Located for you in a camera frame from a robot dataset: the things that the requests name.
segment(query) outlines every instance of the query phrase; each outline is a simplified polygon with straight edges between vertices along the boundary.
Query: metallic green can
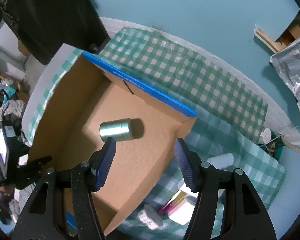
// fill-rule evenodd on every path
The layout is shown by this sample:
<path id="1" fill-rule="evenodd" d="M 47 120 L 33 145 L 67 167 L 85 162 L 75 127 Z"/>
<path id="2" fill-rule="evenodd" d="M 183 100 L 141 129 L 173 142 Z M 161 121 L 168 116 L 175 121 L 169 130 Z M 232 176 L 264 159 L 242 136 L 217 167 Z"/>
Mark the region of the metallic green can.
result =
<path id="1" fill-rule="evenodd" d="M 99 134 L 105 142 L 109 137 L 116 141 L 132 140 L 134 137 L 131 131 L 131 119 L 122 119 L 110 122 L 103 122 L 100 125 Z"/>

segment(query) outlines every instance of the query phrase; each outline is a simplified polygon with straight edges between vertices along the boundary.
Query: silver rivet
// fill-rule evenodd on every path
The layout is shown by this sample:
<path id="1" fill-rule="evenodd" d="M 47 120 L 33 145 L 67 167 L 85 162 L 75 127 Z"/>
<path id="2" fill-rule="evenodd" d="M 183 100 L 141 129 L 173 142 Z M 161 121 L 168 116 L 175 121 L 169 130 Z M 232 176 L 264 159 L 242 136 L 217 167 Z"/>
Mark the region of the silver rivet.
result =
<path id="1" fill-rule="evenodd" d="M 242 175 L 243 174 L 243 170 L 241 169 L 235 169 L 235 173 L 238 175 Z"/>
<path id="2" fill-rule="evenodd" d="M 84 161 L 82 163 L 80 163 L 80 166 L 85 168 L 85 167 L 88 167 L 90 165 L 90 163 L 88 161 Z"/>
<path id="3" fill-rule="evenodd" d="M 208 168 L 208 167 L 210 167 L 210 163 L 208 163 L 208 162 L 202 162 L 201 166 L 204 167 L 204 168 Z"/>
<path id="4" fill-rule="evenodd" d="M 47 168 L 47 174 L 52 174 L 54 173 L 55 169 L 54 168 Z"/>

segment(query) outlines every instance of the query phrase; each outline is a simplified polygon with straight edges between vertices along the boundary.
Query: blue strip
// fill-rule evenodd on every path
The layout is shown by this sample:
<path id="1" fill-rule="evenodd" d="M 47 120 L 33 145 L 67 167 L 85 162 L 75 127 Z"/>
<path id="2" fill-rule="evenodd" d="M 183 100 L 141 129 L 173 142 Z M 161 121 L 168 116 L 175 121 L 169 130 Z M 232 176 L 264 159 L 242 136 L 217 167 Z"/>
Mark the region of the blue strip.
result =
<path id="1" fill-rule="evenodd" d="M 71 225 L 75 230 L 77 230 L 73 215 L 71 215 L 68 211 L 66 212 L 66 215 L 68 224 Z"/>
<path id="2" fill-rule="evenodd" d="M 82 53 L 87 60 L 90 62 L 98 65 L 99 67 L 103 68 L 104 70 L 110 72 L 111 74 L 117 76 L 118 78 L 135 85 L 137 88 L 141 89 L 142 91 L 146 92 L 147 94 L 157 98 L 158 100 L 164 102 L 168 106 L 176 109 L 180 113 L 184 114 L 186 117 L 194 117 L 197 116 L 197 112 L 189 108 L 188 106 L 180 103 L 179 101 L 173 99 L 172 97 L 162 93 L 161 91 L 149 86 L 148 84 L 124 73 L 123 71 L 111 66 L 109 63 L 101 60 L 100 58 L 84 51 Z"/>

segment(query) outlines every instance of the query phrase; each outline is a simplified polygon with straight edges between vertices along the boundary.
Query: aluminum foil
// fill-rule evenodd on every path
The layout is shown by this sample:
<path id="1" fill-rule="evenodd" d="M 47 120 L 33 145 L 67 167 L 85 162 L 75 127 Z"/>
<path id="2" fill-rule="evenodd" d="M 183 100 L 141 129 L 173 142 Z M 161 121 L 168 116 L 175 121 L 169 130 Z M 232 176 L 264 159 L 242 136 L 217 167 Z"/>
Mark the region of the aluminum foil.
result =
<path id="1" fill-rule="evenodd" d="M 300 111 L 300 38 L 274 54 L 270 62 L 297 99 Z"/>

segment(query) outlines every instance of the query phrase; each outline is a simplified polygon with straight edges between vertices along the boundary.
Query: open cardboard box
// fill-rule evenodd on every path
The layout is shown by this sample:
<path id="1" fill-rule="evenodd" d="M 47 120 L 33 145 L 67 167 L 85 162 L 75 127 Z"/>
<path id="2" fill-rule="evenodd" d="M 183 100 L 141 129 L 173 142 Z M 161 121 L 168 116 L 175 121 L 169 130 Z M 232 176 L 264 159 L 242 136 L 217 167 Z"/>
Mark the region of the open cardboard box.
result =
<path id="1" fill-rule="evenodd" d="M 143 137 L 117 142 L 105 186 L 92 193 L 107 235 L 158 181 L 174 156 L 175 140 L 188 134 L 195 115 L 169 96 L 84 52 L 55 88 L 36 130 L 29 161 L 50 155 L 50 167 L 71 169 L 102 148 L 102 122 L 140 118 Z M 71 190 L 66 190 L 66 207 L 73 214 L 71 199 Z"/>

